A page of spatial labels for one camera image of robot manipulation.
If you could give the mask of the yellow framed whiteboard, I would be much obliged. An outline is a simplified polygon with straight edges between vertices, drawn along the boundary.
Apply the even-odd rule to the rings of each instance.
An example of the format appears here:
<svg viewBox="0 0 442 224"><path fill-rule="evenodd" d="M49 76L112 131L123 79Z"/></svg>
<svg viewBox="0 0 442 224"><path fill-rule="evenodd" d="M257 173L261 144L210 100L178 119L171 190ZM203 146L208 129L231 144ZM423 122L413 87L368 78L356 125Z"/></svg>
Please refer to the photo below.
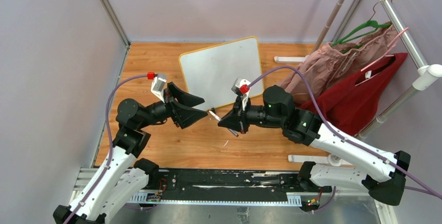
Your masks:
<svg viewBox="0 0 442 224"><path fill-rule="evenodd" d="M187 92L205 100L196 106L204 111L234 103L237 78L252 82L262 74L254 36L183 53L179 63Z"/></svg>

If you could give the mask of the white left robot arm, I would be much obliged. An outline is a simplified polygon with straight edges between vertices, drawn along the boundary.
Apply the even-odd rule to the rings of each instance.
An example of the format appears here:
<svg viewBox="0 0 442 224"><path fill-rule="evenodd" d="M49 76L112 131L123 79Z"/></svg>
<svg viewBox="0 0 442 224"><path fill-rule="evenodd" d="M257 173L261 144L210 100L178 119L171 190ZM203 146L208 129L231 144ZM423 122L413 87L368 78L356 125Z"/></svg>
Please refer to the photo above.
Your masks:
<svg viewBox="0 0 442 224"><path fill-rule="evenodd" d="M143 128L171 119L184 129L207 116L196 108L205 102L203 98L172 82L160 94L163 99L149 106L132 98L120 102L116 117L119 130L105 161L70 205L55 209L56 223L109 223L139 190L158 186L159 166L139 157L151 137Z"/></svg>

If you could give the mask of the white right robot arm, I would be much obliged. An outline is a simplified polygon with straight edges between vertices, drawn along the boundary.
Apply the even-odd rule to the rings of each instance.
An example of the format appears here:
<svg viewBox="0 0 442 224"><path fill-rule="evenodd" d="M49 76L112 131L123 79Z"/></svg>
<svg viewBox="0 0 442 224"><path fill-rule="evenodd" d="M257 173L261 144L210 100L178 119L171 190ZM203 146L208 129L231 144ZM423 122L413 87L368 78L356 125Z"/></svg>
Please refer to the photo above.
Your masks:
<svg viewBox="0 0 442 224"><path fill-rule="evenodd" d="M347 161L351 167L321 165L305 161L298 172L304 191L336 186L368 192L373 199L391 206L401 202L411 156L391 153L364 144L338 130L319 115L295 107L291 94L274 85L263 93L263 105L252 105L246 96L236 101L218 126L245 134L251 125L280 128L293 143L321 149Z"/></svg>

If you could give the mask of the pink garment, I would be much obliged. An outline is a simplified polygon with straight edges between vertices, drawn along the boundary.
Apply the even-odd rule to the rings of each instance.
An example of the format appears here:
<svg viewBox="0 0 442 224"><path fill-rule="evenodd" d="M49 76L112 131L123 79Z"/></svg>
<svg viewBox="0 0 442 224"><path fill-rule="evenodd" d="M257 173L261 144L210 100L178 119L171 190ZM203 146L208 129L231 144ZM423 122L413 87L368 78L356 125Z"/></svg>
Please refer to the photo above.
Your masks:
<svg viewBox="0 0 442 224"><path fill-rule="evenodd" d="M297 69L306 78L313 95L318 97L333 85L357 72L387 52L397 40L392 25L370 33L355 43L324 44L310 54Z"/></svg>

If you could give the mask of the red garment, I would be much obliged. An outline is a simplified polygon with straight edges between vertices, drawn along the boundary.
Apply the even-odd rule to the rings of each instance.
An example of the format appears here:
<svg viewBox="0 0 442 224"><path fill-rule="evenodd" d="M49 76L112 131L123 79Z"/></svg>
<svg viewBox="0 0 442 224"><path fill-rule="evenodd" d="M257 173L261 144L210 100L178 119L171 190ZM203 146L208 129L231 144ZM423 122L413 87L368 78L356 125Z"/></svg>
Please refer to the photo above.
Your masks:
<svg viewBox="0 0 442 224"><path fill-rule="evenodd" d="M356 135L375 117L381 95L407 57L408 53L384 57L370 68L376 76L367 82L355 86L365 79L359 70L315 97L325 119L344 133Z"/></svg>

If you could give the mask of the green clothes hanger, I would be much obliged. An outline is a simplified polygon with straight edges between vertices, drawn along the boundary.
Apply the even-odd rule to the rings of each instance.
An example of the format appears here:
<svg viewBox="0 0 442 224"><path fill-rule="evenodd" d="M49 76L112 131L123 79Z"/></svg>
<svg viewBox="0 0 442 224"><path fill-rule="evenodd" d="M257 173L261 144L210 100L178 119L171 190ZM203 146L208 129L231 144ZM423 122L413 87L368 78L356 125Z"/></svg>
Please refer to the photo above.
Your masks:
<svg viewBox="0 0 442 224"><path fill-rule="evenodd" d="M363 36L366 36L368 34L374 33L376 32L378 29L383 29L383 28L388 28L392 25L392 23L378 23L376 20L373 20L373 17L376 15L376 6L378 4L380 4L381 2L385 2L385 1L389 1L391 3L394 3L393 0L379 0L372 8L373 10L373 14L371 15L371 17L369 18L368 21L362 23L361 25L357 26L355 29L353 29L350 33L348 33L346 36L342 37L341 39L338 39L337 41L335 41L333 44L331 44L331 47L336 46L338 44L345 44L348 43L350 41L353 41L355 39L361 38ZM369 32L365 32L363 34L354 36L356 33L358 33L359 31L366 29L366 28L372 28L372 31Z"/></svg>

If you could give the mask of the pink clothes hanger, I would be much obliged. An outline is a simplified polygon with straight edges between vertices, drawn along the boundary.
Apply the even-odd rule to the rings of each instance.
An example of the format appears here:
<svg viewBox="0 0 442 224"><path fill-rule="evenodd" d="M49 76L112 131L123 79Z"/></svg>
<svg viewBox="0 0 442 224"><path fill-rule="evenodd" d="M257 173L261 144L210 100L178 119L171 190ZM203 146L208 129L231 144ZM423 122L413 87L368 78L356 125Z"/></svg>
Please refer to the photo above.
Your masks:
<svg viewBox="0 0 442 224"><path fill-rule="evenodd" d="M372 79L373 77L376 76L376 74L372 74L372 70L370 70L370 68L378 61L380 61L381 59L383 59L384 57L390 56L389 53L390 51L397 45L399 38L409 29L409 27L405 27L402 31L400 31L394 38L393 40L387 45L387 51L385 51L381 57L379 57L378 59L374 60L373 62L371 62L369 65L367 65L366 67L364 67L363 69L361 69L361 72L364 72L364 77L365 79L357 84L355 84L355 86L359 86L362 83L367 82L368 80Z"/></svg>

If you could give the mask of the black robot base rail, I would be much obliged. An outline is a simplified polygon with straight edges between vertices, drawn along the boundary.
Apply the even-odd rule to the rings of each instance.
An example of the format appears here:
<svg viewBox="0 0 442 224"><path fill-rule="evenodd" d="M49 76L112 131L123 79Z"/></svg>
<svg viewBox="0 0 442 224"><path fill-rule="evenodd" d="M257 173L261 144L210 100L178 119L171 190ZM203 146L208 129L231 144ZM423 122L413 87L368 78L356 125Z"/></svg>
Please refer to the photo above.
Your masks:
<svg viewBox="0 0 442 224"><path fill-rule="evenodd" d="M313 214L328 200L368 197L367 190L301 183L293 171L130 168L117 174L100 169L80 171L77 197L71 206L78 215L114 214L122 207L150 209L158 205L293 208Z"/></svg>

